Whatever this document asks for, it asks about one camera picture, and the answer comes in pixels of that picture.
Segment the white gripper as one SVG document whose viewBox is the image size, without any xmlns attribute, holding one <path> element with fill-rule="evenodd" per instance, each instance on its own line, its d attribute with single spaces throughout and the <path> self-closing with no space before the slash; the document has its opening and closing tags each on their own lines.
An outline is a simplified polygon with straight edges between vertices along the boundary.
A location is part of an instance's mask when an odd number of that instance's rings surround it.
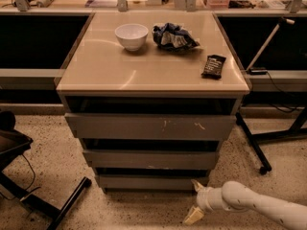
<svg viewBox="0 0 307 230">
<path fill-rule="evenodd" d="M 184 218 L 185 225 L 192 225 L 204 217 L 204 213 L 211 213 L 223 209 L 223 198 L 221 188 L 204 187 L 198 180 L 191 180 L 197 192 L 197 206 L 192 206 Z"/>
</svg>

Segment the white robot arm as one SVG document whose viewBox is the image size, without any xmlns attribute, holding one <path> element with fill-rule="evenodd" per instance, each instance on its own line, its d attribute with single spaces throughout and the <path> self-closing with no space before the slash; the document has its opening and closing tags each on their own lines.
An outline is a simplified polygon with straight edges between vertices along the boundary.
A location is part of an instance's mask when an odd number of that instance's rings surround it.
<svg viewBox="0 0 307 230">
<path fill-rule="evenodd" d="M 307 207 L 304 205 L 257 194 L 236 181 L 227 181 L 221 188 L 204 187 L 197 180 L 192 180 L 192 183 L 197 192 L 197 205 L 192 206 L 185 217 L 183 222 L 186 225 L 195 223 L 206 213 L 215 210 L 253 210 L 288 230 L 307 230 Z"/>
</svg>

